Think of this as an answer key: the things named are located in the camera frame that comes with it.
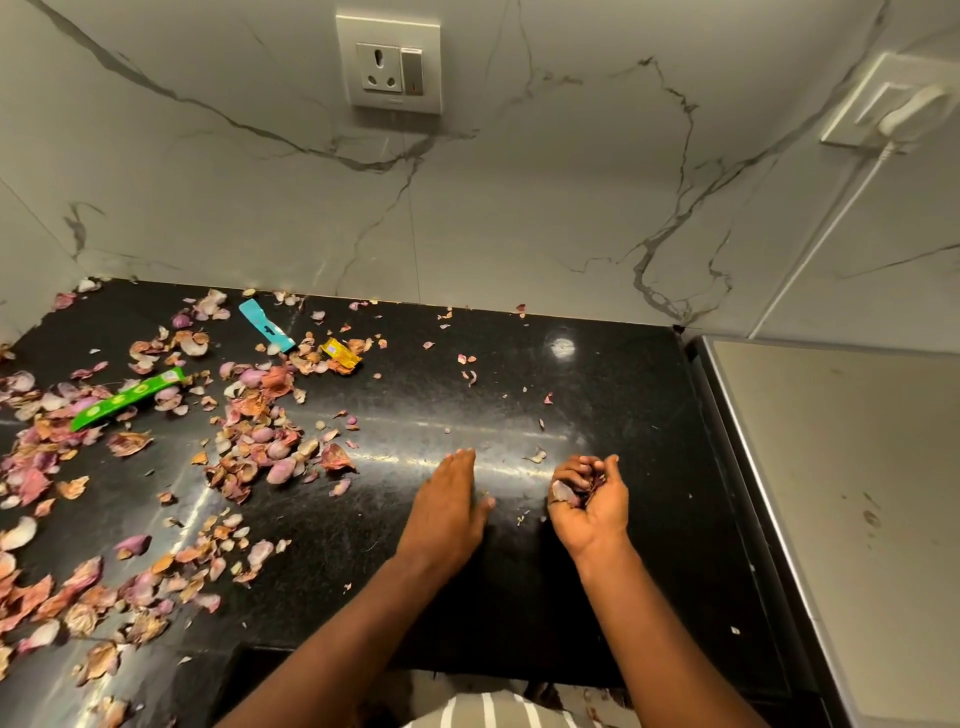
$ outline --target small red onion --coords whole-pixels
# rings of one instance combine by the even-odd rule
[[[269,443],[274,439],[274,429],[272,427],[255,427],[250,436],[255,443]]]
[[[245,387],[253,388],[260,386],[260,379],[263,378],[263,372],[258,369],[248,369],[240,375],[240,381]]]

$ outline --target wall switch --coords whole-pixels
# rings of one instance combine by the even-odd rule
[[[400,48],[400,66],[403,68],[405,96],[423,95],[423,51],[420,48]]]
[[[337,15],[337,37],[351,104],[443,112],[439,25]]]
[[[886,139],[875,131],[880,119],[932,84],[954,96],[960,94],[960,63],[882,54],[830,118],[820,141],[881,149]]]

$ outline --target white cable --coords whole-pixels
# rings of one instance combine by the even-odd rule
[[[894,152],[896,151],[897,151],[897,143],[893,141],[887,142],[887,145],[883,148],[883,151],[880,152],[879,157],[876,158],[876,163],[874,164],[873,169],[871,169],[870,172],[867,174],[867,176],[863,178],[863,182],[860,183],[860,186],[856,188],[856,191],[847,200],[847,203],[843,206],[843,209],[841,209],[837,213],[836,217],[834,217],[833,220],[830,221],[830,224],[827,226],[827,229],[824,230],[824,234],[822,234],[817,239],[817,242],[813,244],[813,247],[810,248],[809,251],[807,251],[806,255],[804,256],[804,259],[800,261],[800,265],[797,266],[797,268],[791,274],[790,278],[788,278],[786,280],[786,283],[784,283],[783,286],[780,288],[780,292],[777,294],[777,296],[770,302],[769,305],[767,305],[766,310],[763,311],[763,315],[760,316],[760,320],[756,322],[756,325],[754,326],[753,330],[751,330],[751,332],[747,334],[748,339],[756,338],[756,335],[760,331],[760,328],[766,323],[767,319],[770,318],[770,314],[774,312],[774,309],[777,307],[777,304],[780,303],[780,301],[783,299],[784,296],[786,296],[787,291],[790,290],[790,287],[800,277],[800,274],[804,271],[804,268],[806,268],[806,264],[813,259],[813,257],[817,254],[817,251],[820,250],[820,247],[825,242],[827,242],[827,238],[829,238],[833,234],[833,231],[840,224],[840,221],[843,220],[844,217],[846,217],[848,212],[850,212],[850,209],[851,207],[853,207],[853,204],[857,201],[860,195],[863,194],[863,191],[870,185],[870,182],[873,181],[874,177],[876,176],[876,173],[880,171],[880,167],[883,166],[883,162],[889,159],[890,156],[893,155]]]

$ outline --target striped shirt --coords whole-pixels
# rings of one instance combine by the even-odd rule
[[[570,711],[552,711],[509,691],[464,692],[404,728],[604,728]]]

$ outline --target marble wall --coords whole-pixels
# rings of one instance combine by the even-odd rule
[[[440,21],[442,119],[347,106],[337,11]],[[857,169],[816,138],[858,68],[948,55],[958,23],[956,0],[0,0],[5,257],[44,241],[44,301],[52,266],[746,333]],[[762,334],[960,350],[937,256],[844,278],[949,244],[958,133],[889,165]]]

